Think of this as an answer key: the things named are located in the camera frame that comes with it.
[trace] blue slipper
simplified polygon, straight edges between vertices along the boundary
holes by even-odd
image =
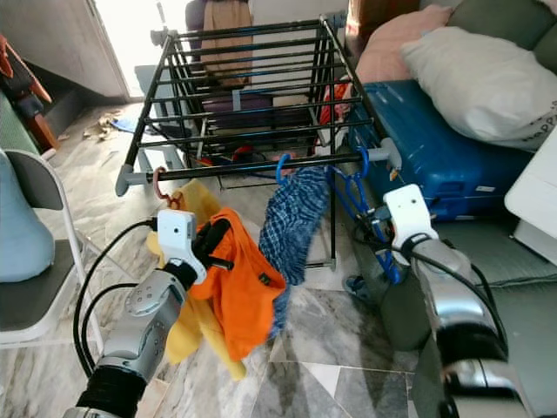
[[[362,276],[349,276],[342,280],[342,287],[354,298],[359,299],[366,304],[372,304],[372,295],[369,293],[366,281]]]

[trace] blue clothes hanger hook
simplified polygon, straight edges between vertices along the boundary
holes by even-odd
[[[275,178],[277,179],[277,184],[279,185],[285,185],[286,184],[286,177],[282,177],[282,175],[280,174],[280,172],[282,172],[282,166],[285,164],[285,162],[287,160],[289,160],[291,158],[290,154],[284,154],[282,157],[280,157],[280,160],[278,161],[277,164],[277,171],[275,173]]]
[[[329,165],[326,168],[327,180],[329,185],[334,190],[334,192],[339,196],[340,203],[345,208],[346,212],[350,215],[354,221],[358,222],[361,217],[367,216],[372,209],[369,207],[366,201],[366,194],[364,192],[364,186],[362,185],[362,178],[364,178],[367,173],[369,173],[369,155],[367,154],[367,149],[363,146],[358,147],[358,151],[362,154],[362,167],[361,170],[352,174],[346,175],[338,167]],[[344,181],[344,190],[340,190],[336,185],[336,176],[339,176]],[[357,193],[352,190],[353,186],[356,186]],[[377,238],[382,242],[388,243],[388,239],[385,237],[379,224],[373,224],[373,231]],[[400,273],[399,269],[394,264],[394,257],[390,251],[385,251],[383,254],[376,253],[379,264],[383,268],[386,276],[393,284],[400,283]]]
[[[364,146],[359,146],[358,151],[362,154],[362,169],[360,172],[357,172],[356,175],[362,178],[369,173],[369,154]]]

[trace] tile floor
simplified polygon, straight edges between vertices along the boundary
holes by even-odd
[[[69,130],[70,138],[50,161],[61,177],[77,228],[106,245],[130,223],[162,208],[151,188],[132,187],[124,197],[113,192],[130,134],[104,142],[82,139],[83,129],[105,109],[86,112]],[[220,191],[215,179],[204,183],[223,205],[235,209],[257,238],[266,201],[275,186]],[[233,184],[241,179],[227,179]],[[175,184],[164,184],[171,190]],[[57,214],[41,217],[56,236],[63,235]],[[326,256],[326,222],[314,240],[311,260]],[[349,236],[338,224],[336,271],[315,269],[292,292],[286,330],[245,359],[248,375],[233,381],[207,345],[177,366],[162,364],[147,388],[138,416],[220,417],[414,417],[408,388],[416,358],[394,353],[378,313],[342,291],[341,280],[358,273]],[[155,259],[144,245],[146,231],[135,231],[115,248],[113,258],[140,278]],[[124,280],[109,267],[91,283],[93,293]],[[97,311],[109,329],[124,293],[107,299]],[[85,378],[71,345],[72,304],[56,329],[36,347],[0,350],[0,416],[60,418],[84,389]]]

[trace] blue plaid cloth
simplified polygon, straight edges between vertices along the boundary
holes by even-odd
[[[285,326],[290,285],[304,281],[307,254],[329,205],[329,192],[324,168],[309,167],[296,171],[269,200],[259,250],[286,280],[285,292],[273,302],[271,338]]]

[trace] doorway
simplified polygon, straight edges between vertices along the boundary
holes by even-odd
[[[190,0],[94,0],[131,99],[143,98],[161,56],[152,30],[185,31]]]

